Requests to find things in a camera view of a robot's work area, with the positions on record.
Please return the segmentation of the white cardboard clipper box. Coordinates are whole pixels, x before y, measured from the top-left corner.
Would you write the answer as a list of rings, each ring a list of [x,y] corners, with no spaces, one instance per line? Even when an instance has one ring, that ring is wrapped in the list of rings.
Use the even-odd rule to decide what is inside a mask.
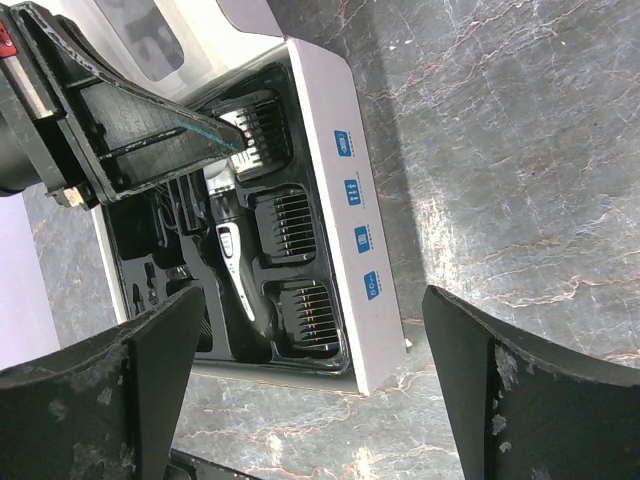
[[[202,368],[209,376],[346,390],[368,395],[405,356],[400,312],[376,196],[372,168],[351,69],[339,55],[284,33],[265,1],[66,1],[163,2],[175,4],[205,58],[205,72],[175,102],[202,113],[210,95],[276,60],[288,61],[327,227],[339,299],[344,314],[350,369],[341,375],[258,369],[243,365]],[[103,208],[93,220],[119,322],[125,322]]]

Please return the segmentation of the black rectangular stick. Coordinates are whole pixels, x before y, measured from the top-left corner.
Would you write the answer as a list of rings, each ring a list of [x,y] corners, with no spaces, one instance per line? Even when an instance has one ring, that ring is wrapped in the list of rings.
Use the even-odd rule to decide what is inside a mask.
[[[181,177],[177,183],[180,200],[181,229],[185,235],[201,232],[205,228],[204,213],[200,207],[196,188],[190,175]]]

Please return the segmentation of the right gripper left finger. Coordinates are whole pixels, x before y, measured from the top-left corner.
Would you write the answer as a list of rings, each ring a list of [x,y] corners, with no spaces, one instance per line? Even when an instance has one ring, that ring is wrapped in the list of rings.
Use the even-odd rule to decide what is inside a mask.
[[[185,288],[131,321],[1,373],[4,479],[160,479],[206,302]]]

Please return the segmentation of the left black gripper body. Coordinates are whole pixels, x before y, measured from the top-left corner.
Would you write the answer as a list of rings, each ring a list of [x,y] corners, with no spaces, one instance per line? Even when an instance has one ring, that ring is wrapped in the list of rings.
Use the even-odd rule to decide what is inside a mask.
[[[67,113],[20,30],[1,6],[1,195],[42,184],[63,207],[90,210],[97,195],[72,147]]]

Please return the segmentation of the black silver hair clipper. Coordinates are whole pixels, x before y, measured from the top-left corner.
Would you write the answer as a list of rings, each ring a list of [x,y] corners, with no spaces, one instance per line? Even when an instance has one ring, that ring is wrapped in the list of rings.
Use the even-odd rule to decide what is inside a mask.
[[[230,160],[221,160],[203,169],[212,217],[224,265],[244,316],[263,342],[273,337],[273,303],[261,293],[253,261],[258,256],[253,213],[239,202],[236,172]]]

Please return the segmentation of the black comb guard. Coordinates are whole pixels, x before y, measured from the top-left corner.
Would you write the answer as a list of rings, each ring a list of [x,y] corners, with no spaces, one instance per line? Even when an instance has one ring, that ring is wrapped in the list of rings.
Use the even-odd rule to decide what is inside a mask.
[[[307,263],[315,258],[315,231],[303,189],[288,187],[257,196],[255,217],[269,264]]]
[[[246,138],[246,149],[231,157],[240,181],[266,176],[286,166],[292,147],[281,95],[263,89],[226,99],[212,114],[239,128]]]
[[[295,354],[329,358],[339,351],[331,298],[321,282],[285,282],[279,300],[284,334]]]
[[[209,319],[208,310],[205,309],[200,324],[199,338],[196,347],[197,353],[208,353],[213,349],[213,331]]]

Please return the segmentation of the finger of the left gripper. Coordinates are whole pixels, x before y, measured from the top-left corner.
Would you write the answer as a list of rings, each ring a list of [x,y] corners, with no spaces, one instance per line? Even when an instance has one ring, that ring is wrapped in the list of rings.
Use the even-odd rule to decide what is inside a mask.
[[[13,2],[11,11],[67,113],[98,204],[242,151],[239,128],[175,102],[205,72],[178,7],[163,2]]]

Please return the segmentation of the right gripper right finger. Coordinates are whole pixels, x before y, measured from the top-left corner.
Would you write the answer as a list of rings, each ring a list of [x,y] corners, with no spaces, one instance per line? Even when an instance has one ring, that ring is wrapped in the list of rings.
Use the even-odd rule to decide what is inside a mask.
[[[639,372],[430,285],[422,303],[467,479],[636,479]]]

